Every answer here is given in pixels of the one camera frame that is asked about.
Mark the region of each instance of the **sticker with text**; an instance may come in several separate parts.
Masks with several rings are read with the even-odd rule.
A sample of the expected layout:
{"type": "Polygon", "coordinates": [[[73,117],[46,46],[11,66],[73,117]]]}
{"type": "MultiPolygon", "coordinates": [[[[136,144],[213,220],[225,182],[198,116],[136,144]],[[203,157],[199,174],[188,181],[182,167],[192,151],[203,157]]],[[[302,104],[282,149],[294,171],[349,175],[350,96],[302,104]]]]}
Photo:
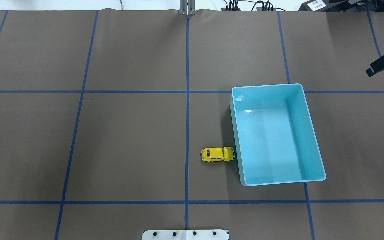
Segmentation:
{"type": "Polygon", "coordinates": [[[327,5],[325,5],[323,0],[316,0],[311,3],[308,3],[308,6],[312,9],[312,11],[317,11],[318,9],[326,7],[327,5]]]}

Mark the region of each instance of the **white bracket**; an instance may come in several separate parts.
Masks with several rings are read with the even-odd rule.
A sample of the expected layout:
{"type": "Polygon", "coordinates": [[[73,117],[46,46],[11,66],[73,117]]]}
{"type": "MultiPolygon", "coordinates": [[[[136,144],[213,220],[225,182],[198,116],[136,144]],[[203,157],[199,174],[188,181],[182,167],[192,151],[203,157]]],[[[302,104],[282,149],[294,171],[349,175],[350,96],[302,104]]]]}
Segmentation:
{"type": "Polygon", "coordinates": [[[180,15],[195,15],[195,0],[180,0],[180,15]]]}
{"type": "Polygon", "coordinates": [[[229,230],[148,230],[142,240],[229,240],[229,230]]]}

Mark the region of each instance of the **yellow toy car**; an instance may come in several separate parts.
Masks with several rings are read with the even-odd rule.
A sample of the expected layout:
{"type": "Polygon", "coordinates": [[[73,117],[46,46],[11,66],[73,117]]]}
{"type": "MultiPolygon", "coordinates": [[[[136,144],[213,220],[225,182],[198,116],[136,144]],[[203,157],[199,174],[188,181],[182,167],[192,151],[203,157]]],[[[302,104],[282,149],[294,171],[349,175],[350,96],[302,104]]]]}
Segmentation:
{"type": "Polygon", "coordinates": [[[226,147],[207,147],[201,150],[201,159],[204,162],[232,161],[235,158],[233,148],[226,147]]]}

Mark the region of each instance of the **toy car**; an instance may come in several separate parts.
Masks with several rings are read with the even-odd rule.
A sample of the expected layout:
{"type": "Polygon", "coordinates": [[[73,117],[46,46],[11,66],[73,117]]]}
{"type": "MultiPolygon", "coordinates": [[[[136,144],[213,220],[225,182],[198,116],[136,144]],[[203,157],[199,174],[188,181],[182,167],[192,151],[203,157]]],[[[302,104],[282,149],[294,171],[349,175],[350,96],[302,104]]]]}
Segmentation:
{"type": "Polygon", "coordinates": [[[201,159],[204,162],[232,161],[235,158],[233,148],[226,147],[207,147],[201,150],[201,159]]]}

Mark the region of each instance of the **blue plastic bin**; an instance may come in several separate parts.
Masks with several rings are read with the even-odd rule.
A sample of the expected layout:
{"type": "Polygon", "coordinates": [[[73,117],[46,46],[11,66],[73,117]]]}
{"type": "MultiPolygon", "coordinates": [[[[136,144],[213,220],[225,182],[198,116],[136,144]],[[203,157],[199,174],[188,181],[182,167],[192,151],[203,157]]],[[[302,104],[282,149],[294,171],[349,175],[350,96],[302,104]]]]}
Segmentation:
{"type": "Polygon", "coordinates": [[[233,88],[230,111],[242,185],[326,178],[302,85],[233,88]]]}

